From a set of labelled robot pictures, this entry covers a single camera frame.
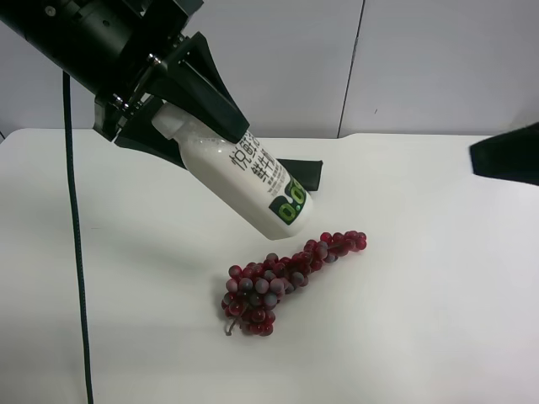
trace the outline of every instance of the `table surface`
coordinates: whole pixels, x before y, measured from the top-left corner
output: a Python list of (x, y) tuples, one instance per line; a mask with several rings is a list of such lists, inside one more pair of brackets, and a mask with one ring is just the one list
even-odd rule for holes
[[(270, 242), (184, 170), (75, 131), (96, 403), (537, 403), (539, 188), (475, 177), (476, 136), (268, 139), (323, 159)], [(223, 332), (227, 268), (322, 231), (369, 247), (311, 277), (269, 338)], [(62, 130), (0, 146), (2, 403), (84, 403)]]

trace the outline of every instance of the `red grape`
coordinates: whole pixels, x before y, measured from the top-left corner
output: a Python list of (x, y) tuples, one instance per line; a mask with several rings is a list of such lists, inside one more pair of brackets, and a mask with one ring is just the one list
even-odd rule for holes
[(300, 260), (302, 263), (310, 263), (312, 254), (310, 252), (300, 252)]
[(239, 267), (239, 265), (232, 265), (228, 269), (228, 274), (232, 279), (239, 280), (242, 277), (242, 269)]
[(259, 335), (264, 331), (264, 325), (262, 324), (251, 324), (249, 331), (255, 335)]
[(302, 265), (300, 265), (298, 271), (301, 272), (303, 276), (309, 275), (311, 273), (311, 265), (308, 263), (303, 263)]
[(262, 305), (262, 296), (258, 293), (253, 293), (249, 296), (249, 303), (252, 307), (258, 307)]
[(253, 267), (246, 267), (246, 268), (242, 271), (242, 278), (252, 278), (252, 277), (253, 277), (253, 274), (254, 274), (254, 269), (253, 269)]
[(315, 250), (314, 254), (318, 259), (324, 259), (328, 256), (328, 249), (324, 247), (318, 247)]
[(347, 240), (356, 240), (356, 239), (360, 238), (360, 233), (358, 233), (355, 230), (347, 231), (344, 234), (344, 238), (346, 238)]
[(280, 292), (285, 291), (285, 284), (280, 279), (273, 279), (269, 284), (269, 290), (275, 294), (279, 294)]
[(303, 274), (299, 272), (295, 272), (294, 274), (292, 274), (291, 282), (294, 286), (299, 286), (300, 284), (303, 283), (304, 280), (305, 280), (305, 277), (303, 276)]
[(268, 337), (273, 333), (273, 326), (271, 324), (264, 324), (264, 330), (260, 333), (262, 337)]
[(264, 279), (266, 279), (268, 282), (271, 282), (275, 278), (276, 278), (276, 275), (273, 273), (273, 271), (264, 272)]
[(236, 293), (237, 292), (237, 282), (235, 279), (229, 279), (227, 283), (225, 284), (225, 287), (229, 292)]
[(272, 310), (266, 310), (266, 319), (264, 324), (273, 324), (275, 322), (275, 313)]
[(365, 238), (360, 238), (355, 241), (355, 246), (360, 249), (360, 251), (367, 248), (367, 240)]
[(266, 312), (264, 309), (256, 309), (253, 311), (253, 314), (251, 315), (251, 320), (253, 322), (263, 322), (266, 318)]
[(262, 265), (254, 265), (253, 266), (253, 276), (255, 277), (261, 277), (264, 275), (264, 267)]
[(279, 260), (280, 263), (283, 263), (285, 266), (288, 265), (292, 260), (288, 257), (283, 257)]
[(271, 252), (268, 255), (266, 255), (266, 260), (277, 263), (279, 261), (279, 257), (277, 257), (277, 254), (275, 254), (274, 252)]
[(342, 242), (344, 240), (343, 233), (339, 233), (338, 231), (334, 233), (333, 242)]
[(322, 265), (323, 265), (323, 264), (322, 264), (322, 261), (321, 261), (321, 260), (319, 260), (319, 259), (313, 259), (312, 262), (311, 262), (311, 270), (312, 270), (313, 272), (319, 271), (320, 269), (322, 269)]
[(328, 252), (328, 256), (323, 260), (325, 263), (334, 263), (337, 261), (337, 255), (333, 252)]
[(268, 282), (266, 279), (259, 279), (256, 281), (254, 288), (256, 289), (257, 292), (263, 295), (270, 288), (270, 282)]
[(246, 310), (243, 314), (242, 314), (242, 320), (244, 320), (245, 322), (250, 322), (251, 321), (251, 316), (253, 315), (253, 311), (252, 310)]
[(331, 244), (333, 241), (333, 238), (331, 237), (331, 233), (328, 233), (328, 232), (322, 233), (322, 235), (320, 236), (320, 241), (326, 242), (327, 244)]
[(228, 310), (233, 316), (239, 316), (240, 314), (242, 314), (243, 311), (243, 303), (241, 301), (235, 300), (230, 304)]
[(227, 306), (230, 305), (234, 300), (236, 300), (236, 294), (230, 292), (227, 293), (222, 299), (222, 301), (224, 301)]
[(283, 263), (276, 263), (273, 267), (273, 273), (277, 278), (285, 276), (285, 265)]
[(275, 262), (271, 261), (270, 259), (266, 259), (263, 263), (263, 266), (264, 270), (268, 271), (273, 269), (273, 267), (275, 266)]
[(249, 278), (241, 278), (238, 288), (243, 292), (247, 292), (253, 288), (253, 281)]
[(309, 284), (308, 275), (319, 271), (323, 263), (334, 263), (350, 251), (367, 247), (366, 235), (347, 231), (344, 235), (324, 232), (320, 241), (308, 240), (302, 251), (291, 258), (279, 259), (274, 252), (263, 263), (249, 263), (243, 270), (237, 265), (228, 269), (229, 291), (221, 302), (225, 315), (236, 317), (227, 335), (241, 316), (240, 327), (253, 334), (268, 336), (273, 332), (275, 314), (273, 309), (285, 295)]
[(268, 292), (264, 295), (264, 305), (266, 308), (275, 306), (277, 304), (277, 295), (275, 293)]

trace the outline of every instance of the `plastic bottle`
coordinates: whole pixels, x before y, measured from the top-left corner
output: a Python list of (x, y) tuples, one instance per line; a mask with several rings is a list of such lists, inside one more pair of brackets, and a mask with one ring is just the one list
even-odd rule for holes
[(311, 195), (249, 131), (233, 144), (172, 104), (152, 123), (178, 142), (187, 169), (264, 236), (292, 237), (305, 226)]

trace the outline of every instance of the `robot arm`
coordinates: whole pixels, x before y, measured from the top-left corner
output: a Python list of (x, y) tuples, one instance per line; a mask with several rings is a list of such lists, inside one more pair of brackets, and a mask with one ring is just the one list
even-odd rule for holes
[[(0, 19), (95, 94), (94, 129), (117, 146), (184, 167), (175, 141), (152, 125), (174, 104), (237, 143), (249, 123), (201, 33), (182, 35), (202, 0), (3, 0)], [(281, 160), (307, 190), (321, 162)]]

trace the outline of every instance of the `black cable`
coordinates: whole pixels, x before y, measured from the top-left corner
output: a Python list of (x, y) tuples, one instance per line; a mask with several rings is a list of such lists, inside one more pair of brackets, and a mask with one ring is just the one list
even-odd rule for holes
[(75, 169), (73, 167), (73, 129), (71, 122), (71, 87), (70, 77), (63, 72), (64, 125), (66, 126), (67, 185), (71, 202), (73, 238), (75, 240), (75, 259), (77, 263), (78, 304), (81, 312), (83, 331), (84, 378), (88, 404), (93, 404), (92, 372), (90, 367), (90, 342), (88, 338), (88, 317), (86, 315), (86, 293), (84, 291), (83, 248), (81, 245), (81, 227), (78, 219), (77, 192), (75, 190)]
[(354, 49), (352, 50), (352, 61), (350, 62), (350, 71), (348, 73), (348, 82), (346, 82), (346, 90), (344, 91), (343, 109), (340, 111), (339, 129), (337, 130), (337, 139), (340, 138), (340, 130), (343, 127), (344, 110), (346, 109), (346, 100), (348, 99), (348, 91), (350, 90), (350, 81), (352, 80), (352, 72), (354, 71), (355, 53), (357, 44), (360, 41), (361, 23), (363, 23), (363, 14), (365, 12), (366, 0), (361, 4), (360, 22), (357, 24), (357, 33), (355, 34)]

